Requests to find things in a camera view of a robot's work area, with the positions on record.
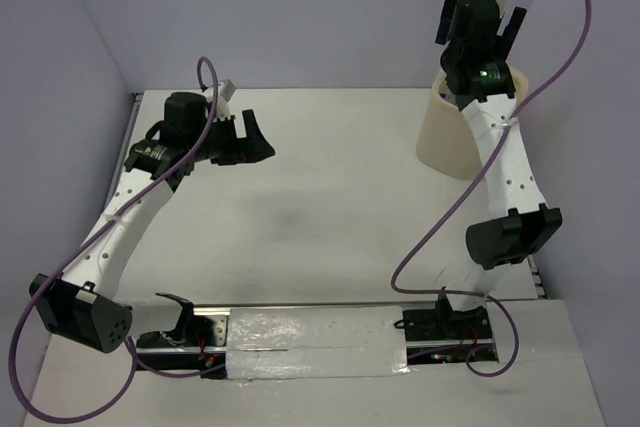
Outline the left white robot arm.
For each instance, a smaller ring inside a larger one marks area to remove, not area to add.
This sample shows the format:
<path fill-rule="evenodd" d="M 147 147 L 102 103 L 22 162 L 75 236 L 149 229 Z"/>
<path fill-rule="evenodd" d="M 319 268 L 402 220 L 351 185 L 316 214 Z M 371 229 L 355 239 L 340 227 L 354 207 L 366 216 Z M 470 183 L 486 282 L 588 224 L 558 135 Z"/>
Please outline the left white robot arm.
<path fill-rule="evenodd" d="M 29 293 L 48 332 L 103 353 L 152 332 L 177 346 L 194 337 L 191 301 L 159 293 L 121 303 L 115 296 L 145 231 L 196 163 L 231 166 L 274 156 L 254 111 L 243 111 L 242 119 L 246 134 L 240 137 L 221 94 L 174 92 L 165 100 L 163 119 L 131 145 L 113 197 L 80 254 L 54 280 L 39 274 L 32 281 Z"/>

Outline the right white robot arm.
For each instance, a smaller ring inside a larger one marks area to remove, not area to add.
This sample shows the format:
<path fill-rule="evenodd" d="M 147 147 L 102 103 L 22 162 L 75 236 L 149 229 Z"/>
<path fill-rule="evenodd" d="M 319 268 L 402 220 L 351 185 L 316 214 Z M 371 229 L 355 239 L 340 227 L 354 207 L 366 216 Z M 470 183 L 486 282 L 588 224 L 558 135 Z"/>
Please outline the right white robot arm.
<path fill-rule="evenodd" d="M 465 244 L 475 266 L 449 287 L 449 303 L 434 315 L 437 331 L 456 338 L 470 323 L 507 269 L 536 253 L 559 229 L 562 214 L 550 208 L 536 184 L 517 120 L 517 90 L 507 57 L 526 16 L 509 21 L 496 0 L 444 0 L 436 43 L 440 65 L 469 127 L 482 163 L 488 219 L 470 225 Z"/>

